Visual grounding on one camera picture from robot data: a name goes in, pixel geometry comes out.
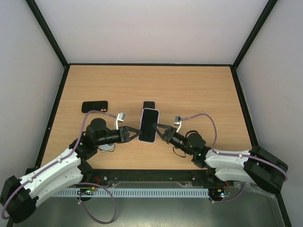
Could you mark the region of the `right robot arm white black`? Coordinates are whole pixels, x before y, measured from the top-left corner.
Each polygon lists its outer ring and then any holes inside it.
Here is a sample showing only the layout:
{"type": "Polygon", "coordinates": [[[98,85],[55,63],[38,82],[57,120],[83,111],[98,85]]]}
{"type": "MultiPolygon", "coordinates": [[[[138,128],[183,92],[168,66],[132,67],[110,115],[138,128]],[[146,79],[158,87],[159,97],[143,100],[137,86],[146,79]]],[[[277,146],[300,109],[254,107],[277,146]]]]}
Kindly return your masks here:
{"type": "Polygon", "coordinates": [[[164,142],[191,156],[197,167],[212,169],[206,174],[211,185],[221,181],[245,182],[279,194],[287,180],[287,164],[260,146],[245,151],[222,151],[206,146],[206,141],[195,130],[181,135],[177,128],[169,125],[155,123],[153,127],[164,142]]]}

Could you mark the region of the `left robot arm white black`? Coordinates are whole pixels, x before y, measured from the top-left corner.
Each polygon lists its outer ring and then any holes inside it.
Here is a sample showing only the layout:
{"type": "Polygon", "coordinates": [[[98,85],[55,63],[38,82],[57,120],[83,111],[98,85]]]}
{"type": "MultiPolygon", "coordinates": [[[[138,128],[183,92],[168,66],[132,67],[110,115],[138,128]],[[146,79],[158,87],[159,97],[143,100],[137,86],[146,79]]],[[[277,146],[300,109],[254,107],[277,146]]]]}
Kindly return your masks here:
{"type": "Polygon", "coordinates": [[[20,178],[7,178],[0,195],[2,219],[20,223],[30,217],[36,208],[53,194],[75,184],[90,181],[93,168],[87,160],[102,145],[127,143],[141,134],[139,129],[120,126],[107,127],[102,118],[93,119],[82,127],[79,137],[58,157],[20,178]]]}

